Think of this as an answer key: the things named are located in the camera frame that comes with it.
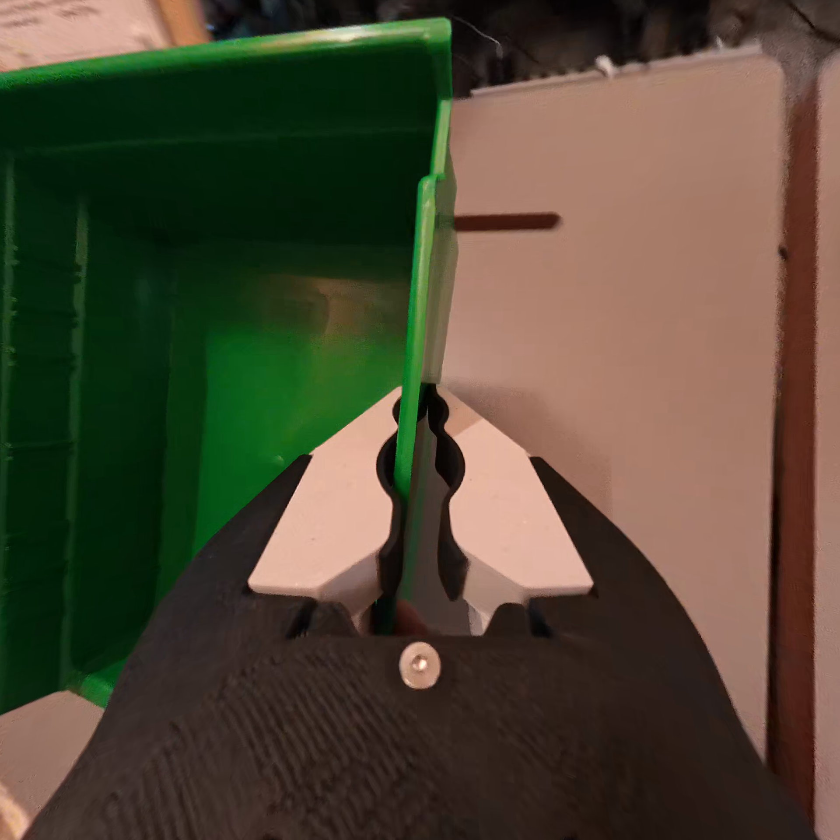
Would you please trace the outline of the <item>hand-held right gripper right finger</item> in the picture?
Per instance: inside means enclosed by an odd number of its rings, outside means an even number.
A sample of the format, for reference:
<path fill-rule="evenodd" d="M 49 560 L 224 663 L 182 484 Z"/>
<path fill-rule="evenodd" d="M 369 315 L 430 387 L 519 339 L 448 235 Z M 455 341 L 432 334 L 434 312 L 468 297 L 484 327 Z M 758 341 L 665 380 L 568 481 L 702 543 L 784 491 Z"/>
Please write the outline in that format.
<path fill-rule="evenodd" d="M 500 606 L 586 595 L 593 580 L 529 453 L 443 387 L 420 426 L 420 613 L 482 635 Z"/>

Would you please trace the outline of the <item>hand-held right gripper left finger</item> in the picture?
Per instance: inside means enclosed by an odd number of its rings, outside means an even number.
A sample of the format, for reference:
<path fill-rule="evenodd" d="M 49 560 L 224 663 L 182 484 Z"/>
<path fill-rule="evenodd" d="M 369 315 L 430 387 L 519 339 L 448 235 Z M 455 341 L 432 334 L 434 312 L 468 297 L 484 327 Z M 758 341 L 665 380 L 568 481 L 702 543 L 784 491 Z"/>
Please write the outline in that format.
<path fill-rule="evenodd" d="M 251 591 L 338 604 L 366 632 L 373 604 L 394 592 L 401 569 L 401 395 L 396 387 L 311 452 L 248 578 Z"/>

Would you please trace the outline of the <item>green plastic bin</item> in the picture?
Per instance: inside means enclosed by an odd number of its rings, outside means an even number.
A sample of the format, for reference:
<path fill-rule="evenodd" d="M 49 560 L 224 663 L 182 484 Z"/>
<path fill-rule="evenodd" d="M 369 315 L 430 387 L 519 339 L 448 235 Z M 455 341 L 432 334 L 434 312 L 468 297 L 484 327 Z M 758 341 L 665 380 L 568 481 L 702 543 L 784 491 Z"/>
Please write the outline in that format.
<path fill-rule="evenodd" d="M 226 522 L 394 389 L 417 404 L 451 30 L 2 74 L 2 713 L 107 704 Z"/>

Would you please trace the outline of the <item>printed instruction sheet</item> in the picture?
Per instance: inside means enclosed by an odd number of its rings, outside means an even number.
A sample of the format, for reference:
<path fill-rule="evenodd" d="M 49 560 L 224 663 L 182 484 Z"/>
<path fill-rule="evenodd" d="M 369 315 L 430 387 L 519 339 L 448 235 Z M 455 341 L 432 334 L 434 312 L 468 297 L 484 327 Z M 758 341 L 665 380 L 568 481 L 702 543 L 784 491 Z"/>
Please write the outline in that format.
<path fill-rule="evenodd" d="M 1 2 L 1 71 L 171 46 L 155 2 Z"/>

